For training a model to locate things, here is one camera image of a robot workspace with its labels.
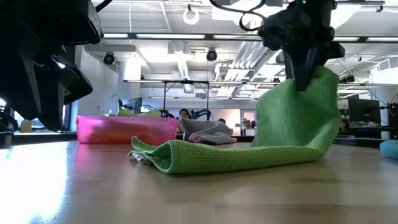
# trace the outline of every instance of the microfiber cloth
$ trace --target microfiber cloth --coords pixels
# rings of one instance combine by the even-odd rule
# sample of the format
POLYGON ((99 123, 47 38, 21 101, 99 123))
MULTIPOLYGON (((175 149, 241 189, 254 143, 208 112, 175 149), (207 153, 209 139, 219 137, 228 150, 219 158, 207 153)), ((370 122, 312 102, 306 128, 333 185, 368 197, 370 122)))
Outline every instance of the microfiber cloth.
POLYGON ((331 70, 317 67, 305 91, 297 92, 294 80, 286 80, 263 94, 256 106, 258 130, 251 147, 220 149, 177 140, 154 147, 133 138, 133 152, 166 174, 232 172, 317 161, 338 134, 338 81, 331 70))
POLYGON ((184 131, 183 139, 194 143, 227 144, 236 142, 231 138, 232 130, 220 121, 197 121, 179 119, 178 124, 184 131))
POLYGON ((380 144, 380 150, 383 156, 398 159, 398 141, 389 140, 380 144))
POLYGON ((116 116, 133 116, 133 117, 143 116, 143 117, 159 118, 162 116, 162 113, 158 110, 153 110, 153 111, 148 111, 148 112, 141 113, 141 114, 132 114, 132 113, 126 111, 125 109, 123 109, 123 107, 120 107, 116 116))

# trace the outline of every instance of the green cloth in bin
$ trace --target green cloth in bin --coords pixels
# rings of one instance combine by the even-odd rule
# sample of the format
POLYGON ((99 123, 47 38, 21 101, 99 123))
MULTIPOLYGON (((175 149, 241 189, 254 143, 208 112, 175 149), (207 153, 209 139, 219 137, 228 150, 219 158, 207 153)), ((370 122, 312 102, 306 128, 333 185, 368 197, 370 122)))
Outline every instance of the green cloth in bin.
POLYGON ((159 118, 162 116, 162 113, 159 110, 153 110, 153 111, 148 111, 145 113, 141 113, 141 114, 133 114, 130 113, 128 111, 126 111, 125 109, 123 109, 123 107, 121 106, 119 108, 119 111, 117 113, 116 116, 131 116, 131 117, 151 117, 151 118, 159 118))
POLYGON ((338 76, 317 67, 306 91, 286 80, 257 103, 257 135, 250 147, 220 149, 173 140, 159 147, 132 139, 133 151, 166 174, 260 169, 321 159, 338 134, 338 76))

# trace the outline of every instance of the desk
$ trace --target desk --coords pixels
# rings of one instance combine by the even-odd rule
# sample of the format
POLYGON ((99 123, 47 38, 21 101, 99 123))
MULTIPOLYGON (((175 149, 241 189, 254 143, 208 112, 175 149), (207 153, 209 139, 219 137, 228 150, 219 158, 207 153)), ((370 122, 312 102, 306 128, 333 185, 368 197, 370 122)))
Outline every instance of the desk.
POLYGON ((130 150, 76 142, 0 150, 0 223, 398 222, 398 164, 376 149, 333 145, 314 163, 178 177, 131 164, 130 150))
POLYGON ((370 137, 374 139, 381 139, 381 132, 388 131, 390 136, 395 135, 395 128, 391 127, 380 127, 380 128, 370 128, 370 127, 360 127, 360 128, 350 128, 350 133, 354 134, 356 138, 360 137, 370 137))

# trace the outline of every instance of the pink plastic container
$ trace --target pink plastic container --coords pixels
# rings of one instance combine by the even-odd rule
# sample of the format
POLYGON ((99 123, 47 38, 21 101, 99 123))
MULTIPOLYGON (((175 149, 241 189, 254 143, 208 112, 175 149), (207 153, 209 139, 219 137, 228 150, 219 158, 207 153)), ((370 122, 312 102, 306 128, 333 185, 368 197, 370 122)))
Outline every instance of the pink plastic container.
POLYGON ((131 144, 137 136, 144 143, 159 146, 177 135, 174 118, 77 116, 77 140, 84 144, 131 144))

